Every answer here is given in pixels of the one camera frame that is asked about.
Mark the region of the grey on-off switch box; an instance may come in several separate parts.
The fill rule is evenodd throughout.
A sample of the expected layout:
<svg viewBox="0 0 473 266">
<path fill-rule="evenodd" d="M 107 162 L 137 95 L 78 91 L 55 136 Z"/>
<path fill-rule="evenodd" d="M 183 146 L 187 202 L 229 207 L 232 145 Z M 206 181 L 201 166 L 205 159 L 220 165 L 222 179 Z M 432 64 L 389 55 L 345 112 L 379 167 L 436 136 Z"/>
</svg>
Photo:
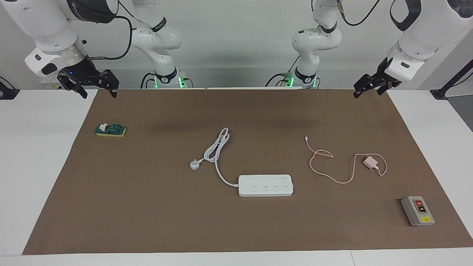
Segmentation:
<svg viewBox="0 0 473 266">
<path fill-rule="evenodd" d="M 401 199 L 401 205 L 411 226 L 422 227 L 435 224 L 435 220 L 422 196 Z"/>
</svg>

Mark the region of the brown table mat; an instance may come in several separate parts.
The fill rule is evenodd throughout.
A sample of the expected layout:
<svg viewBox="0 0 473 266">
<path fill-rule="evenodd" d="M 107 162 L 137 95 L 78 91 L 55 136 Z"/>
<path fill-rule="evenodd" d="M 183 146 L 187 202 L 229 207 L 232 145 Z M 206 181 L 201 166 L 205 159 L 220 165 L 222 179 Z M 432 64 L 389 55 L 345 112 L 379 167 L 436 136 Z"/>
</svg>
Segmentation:
<svg viewBox="0 0 473 266">
<path fill-rule="evenodd" d="M 125 136 L 96 135 L 102 123 Z M 290 175 L 293 194 L 239 196 L 240 175 L 266 174 Z M 410 225 L 408 196 L 435 224 Z M 388 94 L 100 90 L 23 254 L 464 246 L 473 238 Z"/>
</svg>

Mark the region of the green knife switch block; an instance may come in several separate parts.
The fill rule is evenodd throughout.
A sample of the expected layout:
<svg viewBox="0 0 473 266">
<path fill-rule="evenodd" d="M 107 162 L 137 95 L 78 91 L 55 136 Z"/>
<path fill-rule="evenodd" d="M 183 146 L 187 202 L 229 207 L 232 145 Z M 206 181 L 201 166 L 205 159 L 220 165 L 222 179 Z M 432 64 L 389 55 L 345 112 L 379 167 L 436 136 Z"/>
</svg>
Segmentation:
<svg viewBox="0 0 473 266">
<path fill-rule="evenodd" d="M 123 137 L 126 133 L 126 127 L 118 124 L 102 123 L 95 128 L 95 134 L 105 137 Z"/>
</svg>

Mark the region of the white power strip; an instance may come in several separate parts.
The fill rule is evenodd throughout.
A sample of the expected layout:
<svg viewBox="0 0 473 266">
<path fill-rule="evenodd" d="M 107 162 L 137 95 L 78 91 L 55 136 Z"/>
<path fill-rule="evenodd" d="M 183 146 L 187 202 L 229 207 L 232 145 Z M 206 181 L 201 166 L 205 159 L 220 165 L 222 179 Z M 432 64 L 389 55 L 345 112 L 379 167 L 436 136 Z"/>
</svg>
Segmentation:
<svg viewBox="0 0 473 266">
<path fill-rule="evenodd" d="M 240 175 L 238 194 L 241 197 L 289 197 L 294 192 L 291 176 L 275 175 Z"/>
</svg>

